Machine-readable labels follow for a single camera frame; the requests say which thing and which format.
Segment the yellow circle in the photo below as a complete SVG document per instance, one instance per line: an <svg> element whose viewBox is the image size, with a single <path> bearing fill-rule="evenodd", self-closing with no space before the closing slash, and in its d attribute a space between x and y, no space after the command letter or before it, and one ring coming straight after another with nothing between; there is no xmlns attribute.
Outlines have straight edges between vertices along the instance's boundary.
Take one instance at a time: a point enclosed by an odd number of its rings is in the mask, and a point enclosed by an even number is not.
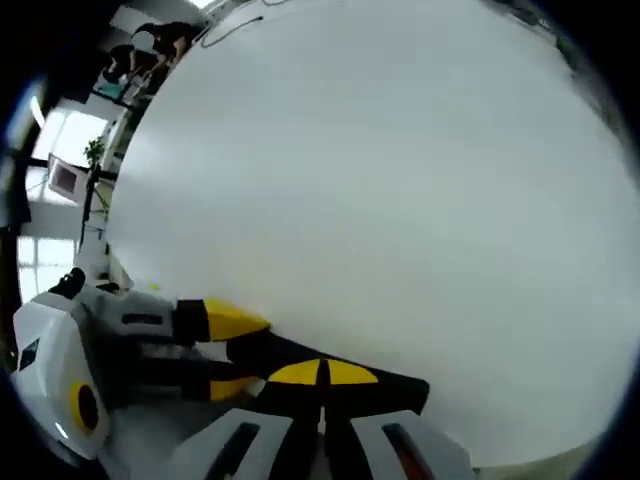
<svg viewBox="0 0 640 480"><path fill-rule="evenodd" d="M83 392L84 395L87 395L86 393L84 393L86 392L86 389L89 389L90 396L92 397L92 401L95 403L96 418L92 419L90 422L89 422L89 419L87 418L86 413L83 414L83 408L80 404L81 392ZM73 418L73 421L85 435L90 435L98 425L97 403L95 402L95 394L93 393L91 386L84 382L75 382L71 386L71 393L69 394L69 400L71 403L71 417Z"/></svg>

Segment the window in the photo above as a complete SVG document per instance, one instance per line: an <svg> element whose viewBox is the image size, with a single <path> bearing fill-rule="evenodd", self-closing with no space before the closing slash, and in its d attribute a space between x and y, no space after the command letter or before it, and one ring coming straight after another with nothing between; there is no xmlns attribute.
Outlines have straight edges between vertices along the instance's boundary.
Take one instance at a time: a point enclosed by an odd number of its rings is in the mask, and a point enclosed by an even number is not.
<svg viewBox="0 0 640 480"><path fill-rule="evenodd" d="M107 126L103 118L73 110L55 109L49 115L33 150L33 157L48 160L49 154L80 167L88 167L84 149L101 136Z"/></svg>
<svg viewBox="0 0 640 480"><path fill-rule="evenodd" d="M25 180L27 198L31 202L57 203L59 205L74 205L71 200L54 192L47 187L47 176L49 172L42 167L29 167Z"/></svg>
<svg viewBox="0 0 640 480"><path fill-rule="evenodd" d="M76 242L70 239L20 237L18 277L20 296L26 303L49 290L71 271Z"/></svg>

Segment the white robot part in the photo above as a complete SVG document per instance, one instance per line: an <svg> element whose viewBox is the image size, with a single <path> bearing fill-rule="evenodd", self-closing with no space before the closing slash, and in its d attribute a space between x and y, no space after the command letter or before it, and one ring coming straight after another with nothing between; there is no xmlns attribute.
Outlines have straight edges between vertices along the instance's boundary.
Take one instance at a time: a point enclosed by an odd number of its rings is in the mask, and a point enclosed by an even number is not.
<svg viewBox="0 0 640 480"><path fill-rule="evenodd" d="M14 316L19 349L13 384L42 429L78 455L94 459L109 431L109 418L91 374L78 304L43 293Z"/></svg>

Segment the yellow stripe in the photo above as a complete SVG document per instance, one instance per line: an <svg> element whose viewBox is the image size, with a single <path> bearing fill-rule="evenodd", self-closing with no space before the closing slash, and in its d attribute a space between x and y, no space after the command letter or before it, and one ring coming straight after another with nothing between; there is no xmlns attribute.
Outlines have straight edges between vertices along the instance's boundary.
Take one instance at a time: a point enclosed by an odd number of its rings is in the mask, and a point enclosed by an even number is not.
<svg viewBox="0 0 640 480"><path fill-rule="evenodd" d="M211 401L221 402L228 398L236 396L244 387L255 381L256 377L240 378L238 380L215 381L209 385Z"/></svg>
<svg viewBox="0 0 640 480"><path fill-rule="evenodd" d="M271 325L258 315L216 298L206 299L204 306L209 320L209 335L213 341L229 340L264 330Z"/></svg>
<svg viewBox="0 0 640 480"><path fill-rule="evenodd" d="M327 362L329 362L331 385L378 383L377 377L366 368L338 360L327 360Z"/></svg>
<svg viewBox="0 0 640 480"><path fill-rule="evenodd" d="M309 360L281 368L269 377L270 382L315 385L320 360Z"/></svg>

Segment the cable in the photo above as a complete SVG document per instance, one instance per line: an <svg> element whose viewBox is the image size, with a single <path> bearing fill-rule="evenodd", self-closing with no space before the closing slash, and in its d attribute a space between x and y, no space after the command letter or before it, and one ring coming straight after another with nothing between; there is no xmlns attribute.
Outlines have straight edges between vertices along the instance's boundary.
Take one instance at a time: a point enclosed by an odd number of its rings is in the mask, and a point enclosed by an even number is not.
<svg viewBox="0 0 640 480"><path fill-rule="evenodd" d="M255 17L252 18L251 20L247 20L244 23L241 23L240 25L233 27L231 30L229 30L227 33L225 33L224 35L222 35L220 38L216 38L213 42L211 43L205 43L207 40L207 37L209 36L209 33L211 33L212 30L209 30L209 32L207 32L207 34L204 36L204 38L202 39L202 43L200 44L202 46L202 48L209 48L209 47L213 47L214 45L220 43L222 40L224 40L225 38L227 38L229 35L231 35L233 32L235 32L236 30L240 30L242 27L246 27L247 25L250 25L254 22L259 22L261 20L264 20L264 17L262 15L260 15L259 17Z"/></svg>
<svg viewBox="0 0 640 480"><path fill-rule="evenodd" d="M278 0L276 2L269 2L268 0L260 0L260 1L266 7L277 7L278 5L282 5L284 3L287 3L290 0ZM215 44L220 43L222 40L227 38L229 35L231 35L236 30L240 30L242 27L245 27L245 26L247 26L247 25L249 25L251 23L254 23L254 22L257 22L257 21L260 21L260 20L264 20L264 17L262 15L260 15L259 17L256 17L256 18L252 18L251 20L248 20L248 21L246 21L244 23L241 23L237 27L234 27L231 30L229 30L227 33L225 33L223 36L221 36L217 40L214 40L213 42L211 42L209 44L205 44L205 42L207 40L207 37L209 37L209 33L211 33L213 31L213 28L210 28L207 32L203 32L203 34L202 34L202 43L200 45L202 46L202 48L213 47Z"/></svg>

